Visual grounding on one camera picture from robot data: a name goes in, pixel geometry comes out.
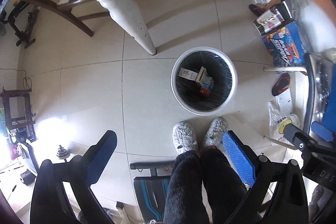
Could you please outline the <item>white plastic shopping bag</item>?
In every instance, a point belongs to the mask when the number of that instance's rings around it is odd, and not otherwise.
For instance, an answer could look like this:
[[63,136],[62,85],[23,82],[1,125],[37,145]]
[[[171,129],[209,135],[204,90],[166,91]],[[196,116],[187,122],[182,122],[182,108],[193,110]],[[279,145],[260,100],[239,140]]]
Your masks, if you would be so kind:
[[269,135],[272,139],[286,144],[290,144],[284,137],[284,128],[288,124],[293,124],[296,127],[300,126],[298,116],[295,114],[282,115],[280,110],[272,101],[267,103],[269,111]]

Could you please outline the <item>right grey fuzzy slipper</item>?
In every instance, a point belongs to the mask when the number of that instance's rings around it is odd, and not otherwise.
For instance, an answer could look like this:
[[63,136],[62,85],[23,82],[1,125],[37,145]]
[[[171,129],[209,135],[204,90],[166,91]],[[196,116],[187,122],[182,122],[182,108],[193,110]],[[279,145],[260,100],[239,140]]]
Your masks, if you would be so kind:
[[223,135],[228,131],[228,121],[223,117],[215,118],[203,139],[202,147],[215,146],[218,147],[222,144]]

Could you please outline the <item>black exercise bike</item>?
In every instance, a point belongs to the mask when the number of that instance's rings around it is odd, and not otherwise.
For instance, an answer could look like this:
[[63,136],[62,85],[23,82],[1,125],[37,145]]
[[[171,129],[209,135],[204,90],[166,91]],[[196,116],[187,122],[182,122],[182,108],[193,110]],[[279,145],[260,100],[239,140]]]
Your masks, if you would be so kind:
[[9,15],[3,10],[1,12],[1,36],[7,33],[6,27],[11,27],[15,36],[18,38],[16,46],[24,45],[27,49],[36,41],[32,38],[33,29],[38,19],[40,8],[31,5],[28,2],[18,1],[14,4]]

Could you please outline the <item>red black flip-flop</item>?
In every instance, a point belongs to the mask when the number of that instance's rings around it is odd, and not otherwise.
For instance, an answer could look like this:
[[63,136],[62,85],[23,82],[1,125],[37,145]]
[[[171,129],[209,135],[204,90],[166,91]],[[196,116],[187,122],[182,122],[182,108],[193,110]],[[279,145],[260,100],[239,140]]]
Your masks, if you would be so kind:
[[276,97],[286,91],[286,89],[289,88],[290,85],[290,75],[289,73],[283,73],[276,83],[273,85],[271,93],[272,96]]

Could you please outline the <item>blue toy blaster box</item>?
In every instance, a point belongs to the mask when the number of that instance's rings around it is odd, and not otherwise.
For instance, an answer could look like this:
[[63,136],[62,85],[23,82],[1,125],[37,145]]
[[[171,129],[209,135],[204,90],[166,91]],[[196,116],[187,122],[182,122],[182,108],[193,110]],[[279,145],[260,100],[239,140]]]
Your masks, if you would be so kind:
[[305,67],[305,39],[296,22],[290,22],[262,38],[275,67]]

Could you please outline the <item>small dumbbell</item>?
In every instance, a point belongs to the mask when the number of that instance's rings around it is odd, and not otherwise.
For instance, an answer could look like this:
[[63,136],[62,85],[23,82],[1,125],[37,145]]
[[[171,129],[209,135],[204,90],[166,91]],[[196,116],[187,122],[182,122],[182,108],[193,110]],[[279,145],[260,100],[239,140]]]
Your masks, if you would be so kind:
[[67,149],[65,149],[62,145],[59,145],[58,151],[56,153],[58,159],[67,162],[70,155],[71,153]]

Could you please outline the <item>left grey fuzzy slipper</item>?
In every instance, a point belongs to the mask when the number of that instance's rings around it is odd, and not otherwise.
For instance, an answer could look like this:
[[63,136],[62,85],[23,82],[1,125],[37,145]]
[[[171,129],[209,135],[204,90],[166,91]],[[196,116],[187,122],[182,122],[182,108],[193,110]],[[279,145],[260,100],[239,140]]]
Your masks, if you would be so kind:
[[173,127],[173,144],[178,155],[188,151],[198,152],[199,146],[193,125],[188,121],[177,123]]

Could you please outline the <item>black white gift box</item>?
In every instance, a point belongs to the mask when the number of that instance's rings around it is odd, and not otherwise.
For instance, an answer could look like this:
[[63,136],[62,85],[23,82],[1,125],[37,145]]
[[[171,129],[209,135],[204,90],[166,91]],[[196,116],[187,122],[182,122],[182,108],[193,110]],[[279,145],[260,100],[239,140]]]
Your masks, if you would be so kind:
[[253,23],[261,36],[293,20],[293,14],[286,1],[277,3],[261,14]]

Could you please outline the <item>grey fuzzy slipper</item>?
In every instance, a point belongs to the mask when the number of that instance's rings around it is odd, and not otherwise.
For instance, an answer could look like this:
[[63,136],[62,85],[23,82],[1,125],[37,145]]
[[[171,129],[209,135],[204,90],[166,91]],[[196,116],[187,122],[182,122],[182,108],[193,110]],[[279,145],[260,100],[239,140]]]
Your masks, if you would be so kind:
[[177,123],[173,127],[173,144],[178,155],[188,151],[198,152],[199,146],[193,125],[188,121]]
[[203,139],[202,147],[215,146],[218,147],[222,144],[223,135],[228,131],[228,121],[223,117],[215,118]]

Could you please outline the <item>dark wooden side stand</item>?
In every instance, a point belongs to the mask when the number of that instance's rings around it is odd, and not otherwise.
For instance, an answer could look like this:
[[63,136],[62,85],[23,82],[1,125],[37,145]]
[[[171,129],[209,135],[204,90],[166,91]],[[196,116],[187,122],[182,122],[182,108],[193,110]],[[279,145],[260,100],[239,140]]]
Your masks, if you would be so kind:
[[35,121],[30,100],[32,89],[6,90],[1,92],[5,112],[5,125],[9,132],[18,133],[18,142],[37,140]]

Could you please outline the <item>white table leg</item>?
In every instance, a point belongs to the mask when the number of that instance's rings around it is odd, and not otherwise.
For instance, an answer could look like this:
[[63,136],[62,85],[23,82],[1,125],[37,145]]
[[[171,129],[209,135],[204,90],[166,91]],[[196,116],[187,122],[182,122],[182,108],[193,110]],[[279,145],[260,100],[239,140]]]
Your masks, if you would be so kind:
[[96,0],[109,16],[150,55],[157,53],[143,16],[134,0]]

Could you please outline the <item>black blue weight bench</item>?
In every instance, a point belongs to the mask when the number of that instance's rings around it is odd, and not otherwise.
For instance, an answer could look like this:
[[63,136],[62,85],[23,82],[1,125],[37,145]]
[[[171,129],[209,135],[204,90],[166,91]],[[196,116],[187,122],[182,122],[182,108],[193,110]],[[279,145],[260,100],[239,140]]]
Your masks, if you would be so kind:
[[135,196],[145,223],[163,223],[170,175],[159,176],[158,170],[168,171],[174,162],[175,160],[130,163],[131,170],[150,171],[150,176],[137,176],[133,180]]

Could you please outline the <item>person's dark fleece legs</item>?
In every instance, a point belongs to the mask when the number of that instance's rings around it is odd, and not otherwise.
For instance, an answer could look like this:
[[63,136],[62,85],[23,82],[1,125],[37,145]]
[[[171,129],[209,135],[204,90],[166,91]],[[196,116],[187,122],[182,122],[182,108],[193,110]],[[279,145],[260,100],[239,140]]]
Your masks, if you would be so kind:
[[203,204],[206,190],[213,223],[225,223],[247,194],[247,188],[217,147],[201,155],[187,151],[173,165],[164,223],[209,223]]

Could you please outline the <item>white round trash bin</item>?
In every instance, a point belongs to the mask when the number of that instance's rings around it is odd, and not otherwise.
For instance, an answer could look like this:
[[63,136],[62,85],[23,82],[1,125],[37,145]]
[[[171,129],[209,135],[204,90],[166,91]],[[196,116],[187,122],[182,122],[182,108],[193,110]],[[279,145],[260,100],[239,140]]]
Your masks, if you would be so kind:
[[[180,68],[198,73],[196,81],[178,76]],[[238,75],[233,62],[222,51],[196,47],[185,51],[171,72],[171,90],[190,113],[209,116],[221,111],[234,97]]]

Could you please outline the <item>white cardboard box in bin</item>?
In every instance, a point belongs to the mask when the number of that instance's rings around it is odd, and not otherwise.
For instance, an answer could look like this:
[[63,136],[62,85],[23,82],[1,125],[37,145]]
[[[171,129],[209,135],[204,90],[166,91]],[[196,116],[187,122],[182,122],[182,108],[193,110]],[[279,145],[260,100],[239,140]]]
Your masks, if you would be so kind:
[[198,77],[198,73],[192,70],[186,69],[186,68],[180,68],[178,72],[178,76],[183,79],[190,80],[190,81],[196,81]]

